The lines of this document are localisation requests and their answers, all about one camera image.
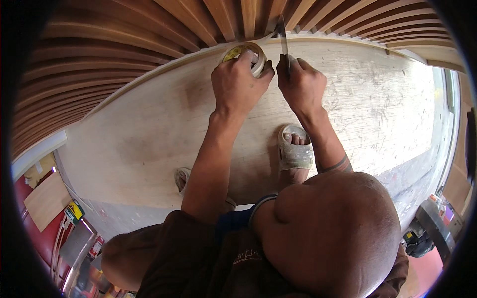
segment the floor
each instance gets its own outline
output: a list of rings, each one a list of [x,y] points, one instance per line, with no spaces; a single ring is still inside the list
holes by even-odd
[[[263,50],[275,66],[281,45]],[[452,128],[433,68],[361,45],[295,41],[289,50],[328,77],[323,105],[353,168],[387,187],[405,226],[434,192]],[[159,75],[67,129],[56,152],[60,172],[105,239],[180,208],[173,170],[193,165],[215,106],[210,73],[220,58]],[[239,205],[275,190],[275,140],[285,123],[298,121],[275,77],[234,144],[229,195]]]

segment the foot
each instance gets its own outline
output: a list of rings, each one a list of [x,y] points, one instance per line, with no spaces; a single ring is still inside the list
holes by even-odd
[[[305,140],[297,134],[283,133],[283,138],[294,145],[304,145]],[[280,173],[280,186],[283,188],[291,184],[302,184],[308,178],[309,169],[290,169]]]

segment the wooden slat wall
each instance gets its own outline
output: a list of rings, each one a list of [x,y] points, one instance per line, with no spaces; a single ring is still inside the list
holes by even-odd
[[[13,158],[159,65],[287,30],[334,32],[391,49],[452,49],[425,0],[65,0],[24,72]]]

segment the masking tape roll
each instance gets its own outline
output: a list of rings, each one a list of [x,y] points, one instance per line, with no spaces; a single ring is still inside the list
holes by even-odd
[[[267,61],[267,57],[263,53],[262,48],[259,47],[256,43],[244,42],[233,47],[225,53],[224,57],[221,60],[221,63],[239,56],[243,49],[249,49],[258,55],[259,60],[250,69],[252,71],[253,77],[258,78],[262,73],[263,67],[265,66],[265,62]]]

